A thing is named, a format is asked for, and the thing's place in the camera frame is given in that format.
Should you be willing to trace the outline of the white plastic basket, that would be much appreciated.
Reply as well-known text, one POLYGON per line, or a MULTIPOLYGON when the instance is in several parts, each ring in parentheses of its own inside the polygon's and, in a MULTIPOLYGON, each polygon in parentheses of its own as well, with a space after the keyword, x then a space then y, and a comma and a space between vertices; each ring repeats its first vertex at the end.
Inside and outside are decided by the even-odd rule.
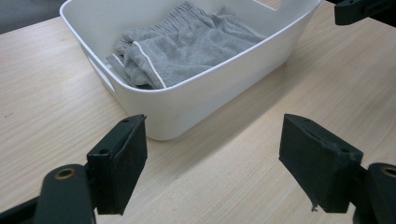
POLYGON ((320 0, 279 0, 277 8, 259 0, 191 0, 209 13, 227 7, 264 40, 230 60, 161 90, 133 88, 106 58, 122 33, 159 22, 182 0, 67 0, 60 15, 79 42, 95 73, 121 107, 144 114, 155 140, 174 139, 276 70, 290 56, 320 0))

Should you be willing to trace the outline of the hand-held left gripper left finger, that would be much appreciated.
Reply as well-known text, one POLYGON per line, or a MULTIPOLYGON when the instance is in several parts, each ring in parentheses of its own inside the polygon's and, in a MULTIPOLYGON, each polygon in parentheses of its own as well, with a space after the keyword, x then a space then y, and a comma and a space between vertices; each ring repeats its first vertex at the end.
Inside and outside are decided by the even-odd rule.
POLYGON ((87 154, 86 169, 99 215, 122 215, 148 158, 144 115, 122 119, 87 154))

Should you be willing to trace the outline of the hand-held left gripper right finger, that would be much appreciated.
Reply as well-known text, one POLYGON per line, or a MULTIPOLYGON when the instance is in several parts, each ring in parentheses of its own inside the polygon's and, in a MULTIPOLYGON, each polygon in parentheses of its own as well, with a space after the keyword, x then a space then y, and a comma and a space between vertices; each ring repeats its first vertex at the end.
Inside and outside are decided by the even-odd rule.
POLYGON ((351 177, 363 153, 311 119, 286 114, 279 160, 304 190, 314 207, 345 213, 351 177))

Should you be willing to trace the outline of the grey pants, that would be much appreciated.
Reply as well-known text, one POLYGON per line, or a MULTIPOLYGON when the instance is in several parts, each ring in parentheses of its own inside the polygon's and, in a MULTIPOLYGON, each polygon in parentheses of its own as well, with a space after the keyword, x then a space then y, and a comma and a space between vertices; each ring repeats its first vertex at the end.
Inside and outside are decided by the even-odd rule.
POLYGON ((160 90, 199 75, 263 41, 231 10, 206 13, 185 1, 159 23, 124 32, 111 68, 133 87, 160 90))

